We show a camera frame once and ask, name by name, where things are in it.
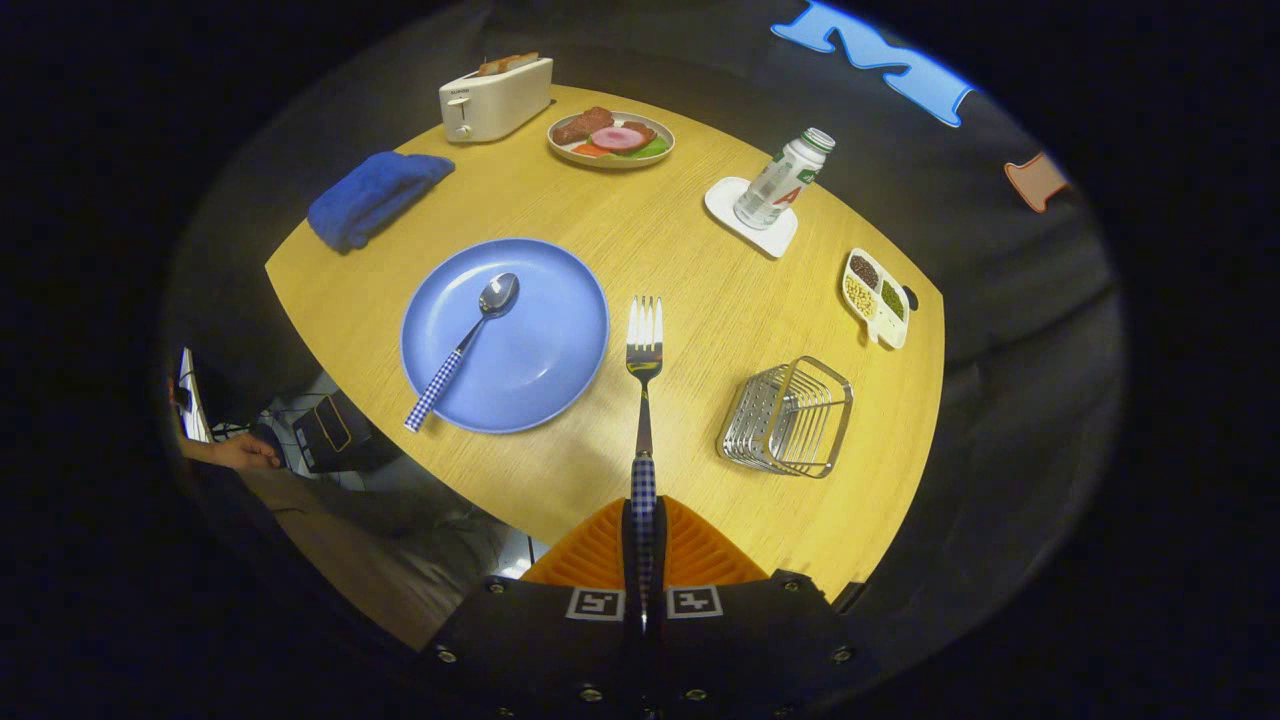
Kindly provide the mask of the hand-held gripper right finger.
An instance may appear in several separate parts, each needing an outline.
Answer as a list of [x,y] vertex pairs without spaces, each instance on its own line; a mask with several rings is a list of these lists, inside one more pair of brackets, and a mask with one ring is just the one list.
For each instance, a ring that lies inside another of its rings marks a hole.
[[640,651],[645,719],[810,719],[870,680],[870,650],[803,574],[765,574],[660,498]]

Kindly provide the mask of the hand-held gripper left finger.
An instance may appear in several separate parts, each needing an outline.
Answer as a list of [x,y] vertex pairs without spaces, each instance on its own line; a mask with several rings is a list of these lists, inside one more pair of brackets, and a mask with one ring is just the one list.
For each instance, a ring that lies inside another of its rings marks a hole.
[[646,708],[631,503],[616,500],[521,579],[484,577],[420,653],[481,719],[637,719]]

